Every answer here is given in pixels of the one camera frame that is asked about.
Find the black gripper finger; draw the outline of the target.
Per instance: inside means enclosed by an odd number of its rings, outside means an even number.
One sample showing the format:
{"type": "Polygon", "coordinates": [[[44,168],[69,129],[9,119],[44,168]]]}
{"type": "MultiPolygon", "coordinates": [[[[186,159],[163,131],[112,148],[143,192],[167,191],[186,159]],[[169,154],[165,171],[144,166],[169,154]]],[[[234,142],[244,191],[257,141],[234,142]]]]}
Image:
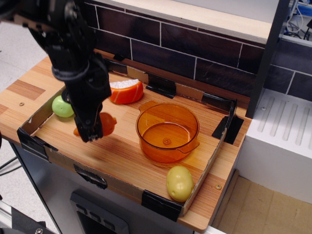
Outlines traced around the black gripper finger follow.
{"type": "Polygon", "coordinates": [[[92,142],[103,137],[102,123],[100,115],[97,114],[94,121],[87,119],[82,121],[79,117],[75,117],[76,129],[74,133],[84,142],[92,142]]]}

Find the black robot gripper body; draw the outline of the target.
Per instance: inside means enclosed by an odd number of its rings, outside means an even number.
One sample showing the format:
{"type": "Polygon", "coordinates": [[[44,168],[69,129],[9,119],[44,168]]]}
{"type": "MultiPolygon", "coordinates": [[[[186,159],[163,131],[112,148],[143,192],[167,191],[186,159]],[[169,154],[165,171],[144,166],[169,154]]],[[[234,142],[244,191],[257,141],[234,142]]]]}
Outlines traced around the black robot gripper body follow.
{"type": "Polygon", "coordinates": [[[92,53],[80,64],[74,59],[52,56],[52,73],[64,82],[76,117],[81,122],[95,122],[102,102],[111,95],[108,69],[99,53],[92,53]]]}

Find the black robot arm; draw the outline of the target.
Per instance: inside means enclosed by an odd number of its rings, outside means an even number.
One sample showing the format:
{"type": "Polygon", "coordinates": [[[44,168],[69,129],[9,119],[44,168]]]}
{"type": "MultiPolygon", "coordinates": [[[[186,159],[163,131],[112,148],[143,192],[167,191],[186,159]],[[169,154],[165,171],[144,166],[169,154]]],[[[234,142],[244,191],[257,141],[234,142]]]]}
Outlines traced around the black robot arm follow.
{"type": "Polygon", "coordinates": [[[96,33],[80,0],[2,0],[0,20],[28,28],[47,53],[53,76],[64,82],[84,142],[103,137],[100,111],[111,95],[108,69],[94,52],[96,33]]]}

